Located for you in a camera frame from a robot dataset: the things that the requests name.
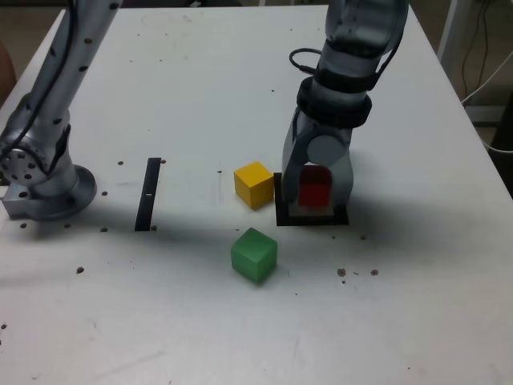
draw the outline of red cube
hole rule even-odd
[[[325,207],[331,193],[331,171],[323,166],[306,165],[299,178],[300,206]]]

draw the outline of black strip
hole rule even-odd
[[[143,191],[141,192],[134,231],[150,231],[153,204],[155,203],[157,183],[159,182],[160,160],[161,158],[149,158],[147,160],[146,176],[144,176]]]
[[[327,226],[348,225],[349,218],[344,207],[333,208],[332,217],[290,217],[289,204],[281,199],[281,172],[274,173],[274,204],[276,226]]]

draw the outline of yellow cube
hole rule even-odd
[[[260,162],[234,172],[235,192],[253,210],[269,203],[274,196],[274,177]]]

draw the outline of metal mounting base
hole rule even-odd
[[[64,194],[54,197],[33,197],[30,190],[11,184],[2,199],[11,219],[54,221],[63,219],[85,209],[96,195],[93,174],[84,167],[75,165],[77,181]]]

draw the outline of floor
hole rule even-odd
[[[256,6],[258,0],[241,0],[245,6]],[[296,0],[296,4],[321,4],[326,0]],[[460,98],[463,98],[463,81],[461,66],[463,58],[475,32],[476,16],[481,0],[474,0],[471,16],[467,23],[465,37],[458,53],[458,62],[450,74],[450,81]],[[267,0],[268,6],[288,5],[290,0]],[[446,14],[450,0],[410,0],[422,28],[426,32],[434,50],[442,37]],[[56,7],[0,7],[0,40],[10,52],[16,73],[22,74],[30,58],[55,20],[59,8]],[[513,49],[513,4],[510,0],[491,0],[487,11],[487,32],[489,36],[489,52],[483,78],[493,73],[495,68]],[[484,32],[481,26],[479,38],[467,63],[467,78],[473,90],[482,65]],[[513,61],[504,67],[488,87],[472,99],[473,104],[504,105],[513,90]]]

